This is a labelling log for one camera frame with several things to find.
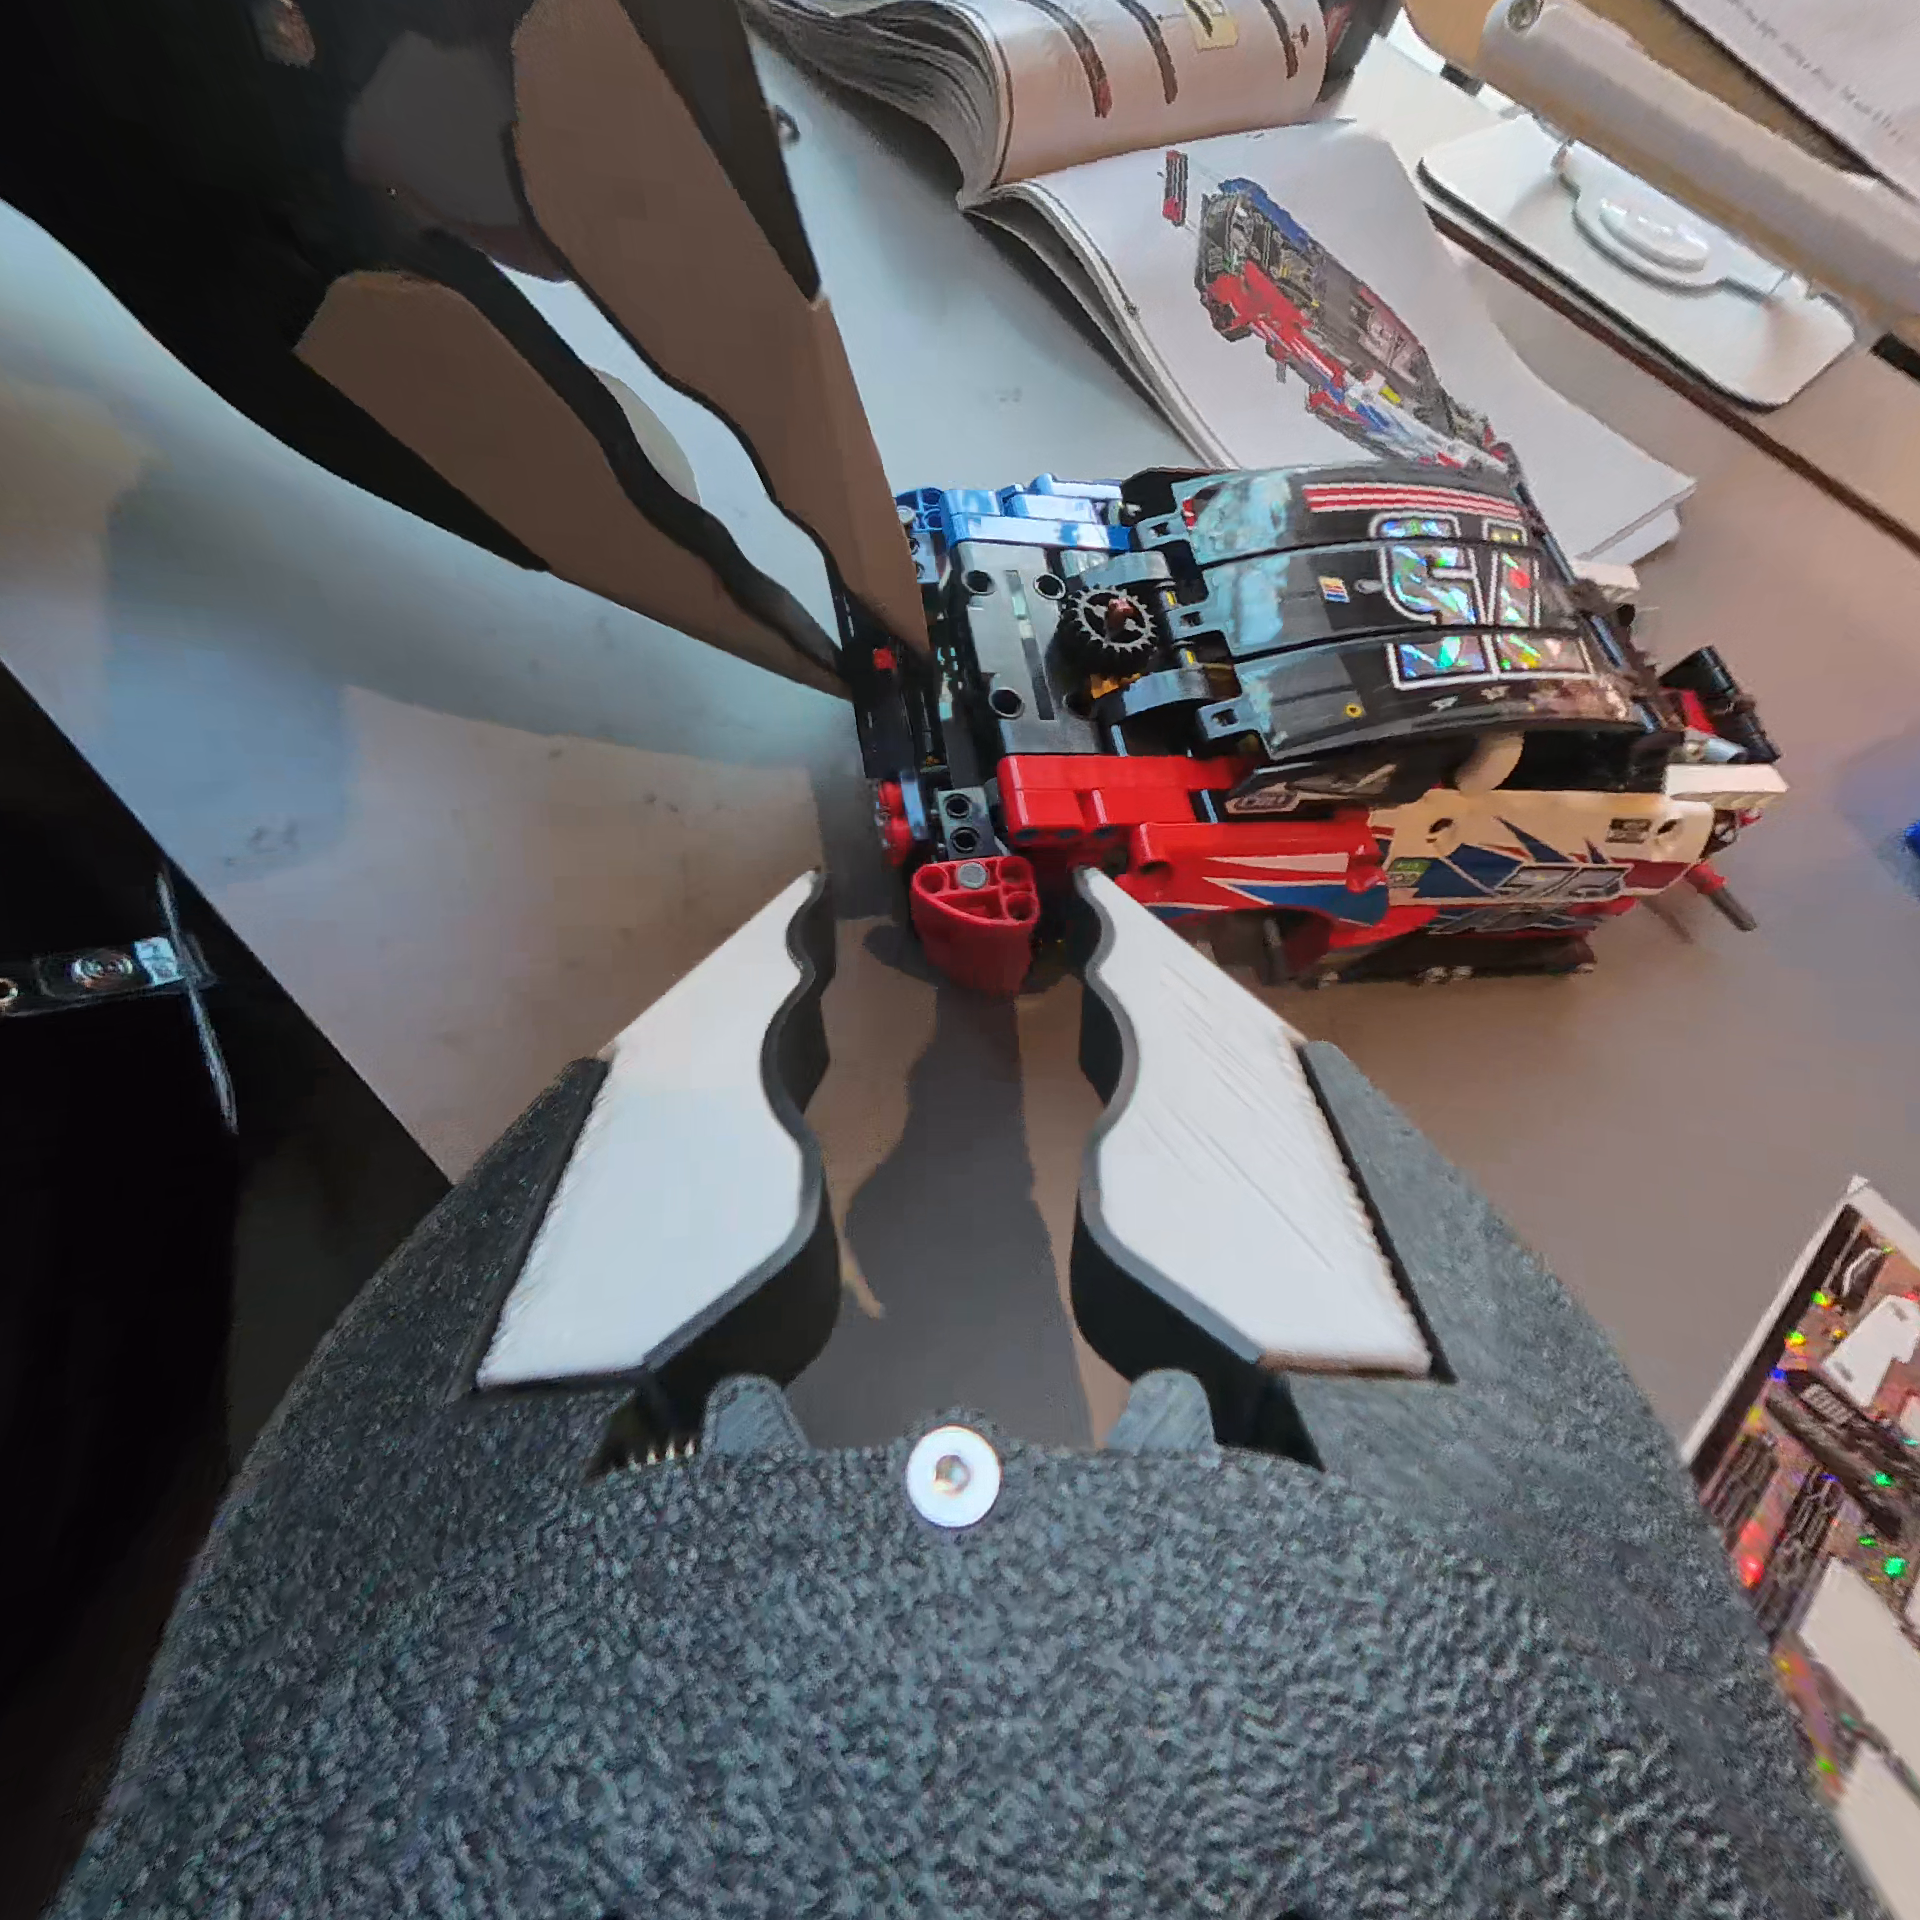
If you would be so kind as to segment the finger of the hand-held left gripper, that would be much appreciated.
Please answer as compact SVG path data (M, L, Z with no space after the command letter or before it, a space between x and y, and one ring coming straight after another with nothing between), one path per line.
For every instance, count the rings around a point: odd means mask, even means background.
M569 278L727 420L768 498L904 649L923 586L734 3L533 3L518 180Z
M512 275L341 275L297 354L554 577L847 694L826 628L654 460Z

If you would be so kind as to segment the holographic sticker sheet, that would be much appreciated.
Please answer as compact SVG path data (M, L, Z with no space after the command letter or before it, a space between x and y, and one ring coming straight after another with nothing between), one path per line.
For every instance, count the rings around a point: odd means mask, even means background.
M1812 1786L1890 1918L1917 1913L1917 1227L1854 1178L1683 1457L1767 1644Z

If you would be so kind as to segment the grey desk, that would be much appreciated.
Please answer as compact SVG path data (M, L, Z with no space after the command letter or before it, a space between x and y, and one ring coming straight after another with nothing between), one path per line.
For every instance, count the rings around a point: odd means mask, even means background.
M133 237L42 29L2 4L2 656L447 1178L813 865L841 971L813 1104L852 1306L832 1439L972 1404L1087 1440L1070 1333L1078 983L923 974L841 701L518 567L273 439L49 231ZM1850 1178L1917 1215L1917 558L1471 265L1527 362L1697 476L1646 633L1717 642L1790 797L1731 856L1759 919L1630 914L1596 974L1282 996L1514 1221L1687 1432Z

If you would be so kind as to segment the clear badge clip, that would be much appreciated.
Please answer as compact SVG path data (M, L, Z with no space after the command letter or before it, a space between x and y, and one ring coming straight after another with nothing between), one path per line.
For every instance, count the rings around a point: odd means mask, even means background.
M220 979L189 934L42 952L2 960L2 1017L29 1020L125 1000L205 996Z

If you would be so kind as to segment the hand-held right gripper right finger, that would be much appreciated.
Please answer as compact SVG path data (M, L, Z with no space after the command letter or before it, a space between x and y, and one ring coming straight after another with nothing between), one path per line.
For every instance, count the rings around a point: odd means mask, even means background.
M1305 1038L1112 876L1072 887L1079 1069L1072 1314L1124 1379L1440 1379L1440 1348L1308 1069Z

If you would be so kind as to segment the instruction booklet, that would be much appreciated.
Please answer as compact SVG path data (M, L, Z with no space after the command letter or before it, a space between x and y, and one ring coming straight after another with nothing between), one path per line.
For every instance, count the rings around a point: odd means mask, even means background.
M1641 562L1692 476L1542 382L1393 146L1321 119L1320 3L746 3L920 119L958 203L1085 306L1210 468L1521 476L1574 562Z

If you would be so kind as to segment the printed instruction sheet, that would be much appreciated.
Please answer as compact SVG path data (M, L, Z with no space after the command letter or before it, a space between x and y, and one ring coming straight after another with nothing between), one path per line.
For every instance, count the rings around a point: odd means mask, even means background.
M1917 195L1917 3L1679 3L1790 106Z

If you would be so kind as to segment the red blue black brick car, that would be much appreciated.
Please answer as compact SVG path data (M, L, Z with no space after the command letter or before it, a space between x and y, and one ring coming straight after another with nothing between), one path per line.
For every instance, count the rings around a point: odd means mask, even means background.
M1788 790L1714 646L1656 665L1524 479L1151 468L894 498L947 981L1018 996L1082 868L1266 981L1569 977Z

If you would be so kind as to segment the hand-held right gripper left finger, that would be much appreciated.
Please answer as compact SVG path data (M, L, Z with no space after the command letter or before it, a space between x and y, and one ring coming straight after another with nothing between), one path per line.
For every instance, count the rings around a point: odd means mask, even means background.
M719 1379L786 1385L825 1351L841 1247L806 1106L832 971L830 881L810 871L601 1047L482 1391L644 1379L694 1418Z

